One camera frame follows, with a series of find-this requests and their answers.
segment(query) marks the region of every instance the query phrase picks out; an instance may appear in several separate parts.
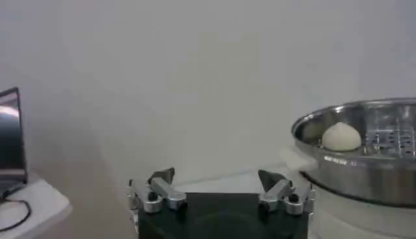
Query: laptop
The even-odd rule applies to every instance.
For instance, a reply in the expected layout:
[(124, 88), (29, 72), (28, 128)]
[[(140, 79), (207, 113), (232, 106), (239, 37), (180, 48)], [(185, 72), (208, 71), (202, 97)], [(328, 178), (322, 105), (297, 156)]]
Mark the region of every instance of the laptop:
[(0, 93), (0, 195), (25, 186), (27, 163), (18, 88)]

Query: white wall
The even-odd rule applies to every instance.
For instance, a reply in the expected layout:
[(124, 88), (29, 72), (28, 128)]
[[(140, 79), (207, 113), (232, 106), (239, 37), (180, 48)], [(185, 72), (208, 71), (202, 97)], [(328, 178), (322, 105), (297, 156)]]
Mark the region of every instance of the white wall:
[(412, 1), (3, 0), (0, 88), (32, 168), (72, 201), (43, 238), (128, 238), (124, 186), (273, 164), (292, 121), (414, 95)]

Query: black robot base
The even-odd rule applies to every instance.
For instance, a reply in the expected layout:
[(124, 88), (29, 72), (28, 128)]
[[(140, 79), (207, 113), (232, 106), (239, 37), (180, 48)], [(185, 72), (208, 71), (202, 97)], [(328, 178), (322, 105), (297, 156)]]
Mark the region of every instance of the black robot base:
[(312, 190), (260, 170), (264, 194), (177, 192), (174, 169), (131, 180), (131, 212), (140, 239), (307, 239)]

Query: white table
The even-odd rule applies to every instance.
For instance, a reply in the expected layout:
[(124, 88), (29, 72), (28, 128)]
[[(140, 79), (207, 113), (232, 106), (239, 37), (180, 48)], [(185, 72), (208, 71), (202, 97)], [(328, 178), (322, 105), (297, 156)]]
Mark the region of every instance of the white table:
[[(31, 175), (28, 185), (12, 194), (8, 199), (26, 200), (32, 208), (32, 215), (20, 226), (0, 233), (0, 239), (34, 238), (61, 222), (72, 211), (68, 198), (36, 175)], [(27, 209), (23, 204), (1, 205), (0, 227), (14, 224), (26, 213)]]

